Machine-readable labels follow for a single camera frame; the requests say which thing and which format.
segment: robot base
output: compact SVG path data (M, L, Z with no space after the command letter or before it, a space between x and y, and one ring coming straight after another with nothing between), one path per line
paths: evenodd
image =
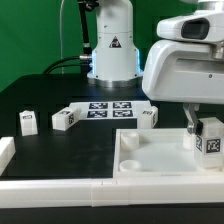
M134 79L120 80L120 81L108 81L108 80L100 80L97 78L88 77L88 83L97 85L97 86L106 87L106 88L122 88L122 87L125 88L125 87L130 87L135 85L141 85L142 76L137 76Z

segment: rectangular block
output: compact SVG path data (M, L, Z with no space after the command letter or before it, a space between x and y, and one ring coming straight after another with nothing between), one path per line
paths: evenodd
M151 129L158 122L158 108L151 107L145 109L137 117L137 128L138 129Z
M223 167L224 124L217 118L200 119L203 123L201 136L196 136L194 157L204 169Z
M15 154L15 144L13 137L3 137L0 139L0 175L7 167Z
M80 108L65 107L52 116L53 129L66 131L72 125L79 121Z
M34 111L24 111L21 112L19 116L22 136L38 134L37 121Z

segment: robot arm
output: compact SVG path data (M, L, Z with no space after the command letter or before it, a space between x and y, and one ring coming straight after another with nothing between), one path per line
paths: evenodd
M158 35L169 40L149 52L143 91L153 100L184 102L189 133L202 129L195 104L224 104L223 20L222 0L199 0L194 14L158 24Z

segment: black table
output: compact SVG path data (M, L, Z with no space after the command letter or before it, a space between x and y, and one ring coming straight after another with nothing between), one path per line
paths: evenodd
M0 94L0 136L14 136L16 155L1 180L111 178L116 129L136 128L136 119L79 121L66 132L52 130L51 116L71 102L147 100L141 86L107 89L79 74L28 75ZM180 103L152 102L157 128L183 128ZM21 136L19 113L36 112L38 136ZM199 117L224 119L224 108L202 105ZM104 208L1 209L0 223L223 223L224 204L147 205Z

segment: green backdrop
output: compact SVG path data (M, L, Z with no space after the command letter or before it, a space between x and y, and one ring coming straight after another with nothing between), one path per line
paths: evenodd
M60 59L59 15L61 0L1 0L0 91L17 78L40 74ZM134 41L140 49L142 69L147 53L158 40L156 25L161 19L187 14L195 6L179 0L132 0ZM95 13L88 13L92 47L96 45ZM65 0L63 14L64 56L82 53L77 0Z

